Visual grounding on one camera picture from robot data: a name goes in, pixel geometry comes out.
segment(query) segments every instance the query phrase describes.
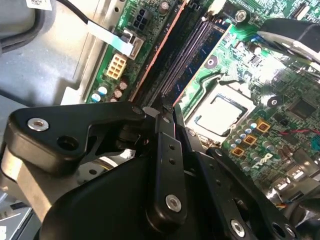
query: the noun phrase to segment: black plastic bracket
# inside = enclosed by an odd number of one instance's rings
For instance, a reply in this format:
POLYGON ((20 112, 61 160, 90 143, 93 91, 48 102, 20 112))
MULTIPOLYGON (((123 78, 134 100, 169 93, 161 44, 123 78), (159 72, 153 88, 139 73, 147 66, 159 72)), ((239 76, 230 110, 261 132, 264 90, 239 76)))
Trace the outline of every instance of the black plastic bracket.
POLYGON ((150 155, 155 161, 155 174, 150 180, 146 215, 154 229, 169 233, 187 218, 184 165, 172 116, 158 114, 155 122, 156 150, 150 155))
POLYGON ((119 129, 145 118, 145 113, 131 102, 23 108, 10 115, 4 139, 19 159, 62 176, 74 173, 91 153, 87 162, 106 153, 121 153, 123 149, 115 145, 119 129), (47 121, 48 129, 28 127, 32 118, 47 121))

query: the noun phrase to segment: sticker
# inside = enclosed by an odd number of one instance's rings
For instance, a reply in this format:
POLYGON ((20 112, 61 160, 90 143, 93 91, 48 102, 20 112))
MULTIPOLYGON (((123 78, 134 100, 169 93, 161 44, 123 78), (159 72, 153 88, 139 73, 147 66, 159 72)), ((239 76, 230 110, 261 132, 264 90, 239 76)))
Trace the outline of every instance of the sticker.
POLYGON ((52 11, 50 0, 26 0, 26 5, 30 9, 42 9, 52 11))

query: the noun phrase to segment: white connector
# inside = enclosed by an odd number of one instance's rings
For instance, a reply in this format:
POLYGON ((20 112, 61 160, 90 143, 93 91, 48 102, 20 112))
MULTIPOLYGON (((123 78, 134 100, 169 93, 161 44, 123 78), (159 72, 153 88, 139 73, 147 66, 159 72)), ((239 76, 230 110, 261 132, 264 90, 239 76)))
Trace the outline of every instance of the white connector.
POLYGON ((126 65, 127 57, 116 53, 113 56, 105 75, 117 80, 124 72, 126 65))

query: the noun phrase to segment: chip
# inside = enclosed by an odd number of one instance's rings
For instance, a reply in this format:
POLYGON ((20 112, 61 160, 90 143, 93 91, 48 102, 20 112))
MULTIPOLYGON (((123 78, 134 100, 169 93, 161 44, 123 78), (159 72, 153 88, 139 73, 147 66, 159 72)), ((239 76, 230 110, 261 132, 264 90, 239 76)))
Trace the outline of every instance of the chip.
POLYGON ((314 113, 316 108, 303 99, 300 99, 299 101, 295 102, 293 105, 289 107, 289 110, 291 113, 293 113, 298 118, 305 120, 308 117, 311 116, 311 114, 314 113))
POLYGON ((291 145, 297 145, 299 143, 299 140, 290 134, 284 135, 282 138, 291 145))

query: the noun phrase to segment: integrated circuit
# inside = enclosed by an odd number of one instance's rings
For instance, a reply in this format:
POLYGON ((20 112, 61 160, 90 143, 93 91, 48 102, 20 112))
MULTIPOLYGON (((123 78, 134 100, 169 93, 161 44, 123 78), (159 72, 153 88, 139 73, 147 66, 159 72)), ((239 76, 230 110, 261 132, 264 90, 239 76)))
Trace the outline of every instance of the integrated circuit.
POLYGON ((316 107, 303 99, 299 99, 289 107, 290 112, 301 120, 305 120, 310 117, 316 109, 316 107))

